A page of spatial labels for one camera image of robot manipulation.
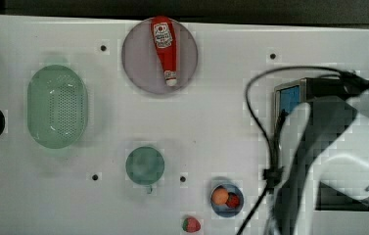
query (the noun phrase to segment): green object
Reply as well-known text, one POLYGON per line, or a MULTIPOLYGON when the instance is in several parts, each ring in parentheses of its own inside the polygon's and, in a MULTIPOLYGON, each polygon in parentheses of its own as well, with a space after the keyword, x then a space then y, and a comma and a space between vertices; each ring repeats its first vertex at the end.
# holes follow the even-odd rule
POLYGON ((37 143, 61 149, 80 138, 87 124, 87 91, 74 71, 45 67, 34 75, 27 93, 28 130, 37 143))
POLYGON ((188 218, 184 219, 183 222, 183 230, 187 232, 187 228, 188 228, 188 218))
POLYGON ((126 173, 133 182, 140 185, 156 183, 161 178, 163 170, 163 157, 152 147, 135 149, 126 160, 126 173))

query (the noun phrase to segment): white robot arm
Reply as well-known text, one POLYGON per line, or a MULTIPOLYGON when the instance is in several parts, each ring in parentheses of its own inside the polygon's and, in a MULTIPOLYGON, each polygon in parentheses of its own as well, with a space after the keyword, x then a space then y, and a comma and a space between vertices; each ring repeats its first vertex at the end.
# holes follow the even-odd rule
POLYGON ((280 135, 284 173, 268 234, 310 233, 320 181, 369 206, 369 93, 363 96, 360 111, 327 97, 288 116, 280 135))

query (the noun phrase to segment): orange fruit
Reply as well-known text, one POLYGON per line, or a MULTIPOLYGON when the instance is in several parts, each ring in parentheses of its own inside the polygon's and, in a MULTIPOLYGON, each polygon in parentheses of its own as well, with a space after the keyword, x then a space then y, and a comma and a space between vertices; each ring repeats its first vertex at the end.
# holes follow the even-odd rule
POLYGON ((229 199, 229 192, 224 188, 217 188, 212 192, 211 200, 218 206, 226 204, 229 199))

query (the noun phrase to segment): strawberry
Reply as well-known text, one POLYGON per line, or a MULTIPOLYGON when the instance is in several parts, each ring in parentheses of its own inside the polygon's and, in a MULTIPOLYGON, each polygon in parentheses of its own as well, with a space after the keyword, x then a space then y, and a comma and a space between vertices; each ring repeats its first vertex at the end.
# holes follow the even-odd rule
POLYGON ((201 224, 194 218, 188 217, 184 219, 183 222, 183 230, 188 233, 194 233, 199 231, 202 228, 201 224))
POLYGON ((227 207, 237 208, 240 205, 239 197, 234 193, 229 193, 229 199, 226 202, 227 207))

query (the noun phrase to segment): pink plate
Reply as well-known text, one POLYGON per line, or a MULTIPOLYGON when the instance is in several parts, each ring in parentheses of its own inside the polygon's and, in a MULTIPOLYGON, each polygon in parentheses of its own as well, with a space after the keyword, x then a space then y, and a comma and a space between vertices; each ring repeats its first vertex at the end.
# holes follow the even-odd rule
POLYGON ((177 84, 169 87, 163 78, 150 25, 151 19, 137 24, 123 42, 122 64, 126 74, 136 86, 154 94, 167 94, 185 87, 197 67, 198 52, 193 35, 181 23, 172 21, 177 40, 177 84))

